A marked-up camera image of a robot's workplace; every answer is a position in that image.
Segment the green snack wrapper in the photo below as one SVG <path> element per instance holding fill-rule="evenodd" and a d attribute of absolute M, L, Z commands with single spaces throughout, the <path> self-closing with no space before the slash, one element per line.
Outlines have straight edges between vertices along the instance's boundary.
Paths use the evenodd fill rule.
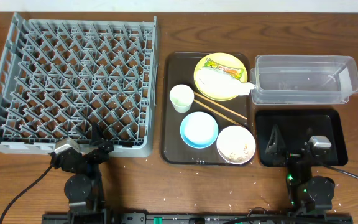
<path fill-rule="evenodd" d="M 240 80 L 244 74 L 243 68 L 228 67 L 228 66 L 222 65 L 220 63 L 217 63 L 210 58 L 206 59 L 204 65 L 203 65 L 203 68 L 210 68 L 210 69 L 213 69 L 213 70 L 216 70 L 219 72 L 223 72 L 237 80 Z"/>

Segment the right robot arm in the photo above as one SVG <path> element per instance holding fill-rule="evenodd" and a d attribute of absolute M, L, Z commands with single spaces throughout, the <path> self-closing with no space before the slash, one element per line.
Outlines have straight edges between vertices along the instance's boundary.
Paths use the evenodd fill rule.
<path fill-rule="evenodd" d="M 312 136 L 299 152 L 287 149 L 279 127 L 274 125 L 265 153 L 275 157 L 276 166 L 285 166 L 288 174 L 286 185 L 291 204 L 294 206 L 289 216 L 323 216 L 332 209 L 334 181 L 329 177 L 314 176 L 313 165 L 321 165 L 319 156 L 331 150 L 331 142 L 326 136 Z"/>

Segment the light blue bowl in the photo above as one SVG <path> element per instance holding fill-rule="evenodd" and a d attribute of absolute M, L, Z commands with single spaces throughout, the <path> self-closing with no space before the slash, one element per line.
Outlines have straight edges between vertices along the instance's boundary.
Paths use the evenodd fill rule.
<path fill-rule="evenodd" d="M 180 125 L 180 136 L 184 143 L 195 149 L 211 146 L 219 132 L 216 120 L 208 113 L 193 112 L 188 114 Z"/>

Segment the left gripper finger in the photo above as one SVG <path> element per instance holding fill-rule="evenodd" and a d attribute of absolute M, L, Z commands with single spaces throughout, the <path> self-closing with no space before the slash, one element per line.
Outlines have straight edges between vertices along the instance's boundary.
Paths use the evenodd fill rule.
<path fill-rule="evenodd" d="M 105 162 L 109 160 L 109 153 L 114 150 L 114 144 L 111 143 L 110 141 L 103 140 L 98 145 L 98 150 L 99 150 L 99 160 L 101 162 Z"/>
<path fill-rule="evenodd" d="M 99 146 L 104 142 L 104 136 L 100 130 L 100 127 L 97 123 L 91 125 L 91 146 Z"/>

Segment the white cup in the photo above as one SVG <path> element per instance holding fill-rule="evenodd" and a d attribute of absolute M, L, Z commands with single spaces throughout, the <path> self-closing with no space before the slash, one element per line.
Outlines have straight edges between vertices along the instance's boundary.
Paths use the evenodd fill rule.
<path fill-rule="evenodd" d="M 194 98 L 193 90 L 184 84 L 175 85 L 169 94 L 174 109 L 179 113 L 186 113 L 191 108 Z"/>

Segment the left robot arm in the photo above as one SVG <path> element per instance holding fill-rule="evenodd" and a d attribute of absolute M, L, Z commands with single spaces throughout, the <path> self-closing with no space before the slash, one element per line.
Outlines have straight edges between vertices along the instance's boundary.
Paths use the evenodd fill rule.
<path fill-rule="evenodd" d="M 105 207 L 99 165 L 109 160 L 109 153 L 114 150 L 114 145 L 103 136 L 96 123 L 91 125 L 89 144 L 93 149 L 84 154 L 72 138 L 56 143 L 50 154 L 50 165 L 73 174 L 64 186 L 69 211 L 66 217 L 46 215 L 44 218 L 60 223 L 111 223 L 111 212 Z"/>

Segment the rice and food scraps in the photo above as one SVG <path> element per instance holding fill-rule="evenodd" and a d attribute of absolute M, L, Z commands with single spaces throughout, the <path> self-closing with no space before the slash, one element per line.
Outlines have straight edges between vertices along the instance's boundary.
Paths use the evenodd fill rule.
<path fill-rule="evenodd" d="M 249 157 L 248 145 L 244 144 L 239 148 L 233 149 L 227 157 L 229 161 L 234 163 L 245 162 Z"/>

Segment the pink white bowl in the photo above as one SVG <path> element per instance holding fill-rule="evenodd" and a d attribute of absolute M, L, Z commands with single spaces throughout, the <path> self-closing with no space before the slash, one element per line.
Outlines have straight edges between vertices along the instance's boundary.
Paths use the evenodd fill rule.
<path fill-rule="evenodd" d="M 249 157 L 245 162 L 234 163 L 228 160 L 229 153 L 242 145 L 247 144 Z M 219 155 L 228 163 L 241 165 L 245 164 L 253 158 L 256 151 L 256 142 L 252 133 L 242 126 L 228 126 L 224 128 L 217 137 L 216 147 Z"/>

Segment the white napkin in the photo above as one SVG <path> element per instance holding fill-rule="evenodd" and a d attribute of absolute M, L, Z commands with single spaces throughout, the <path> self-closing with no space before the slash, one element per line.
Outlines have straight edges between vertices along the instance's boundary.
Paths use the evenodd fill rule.
<path fill-rule="evenodd" d="M 196 73 L 196 81 L 201 91 L 208 95 L 249 95 L 251 90 L 255 88 L 253 83 L 242 83 L 224 72 L 219 72 L 211 68 L 198 70 Z"/>

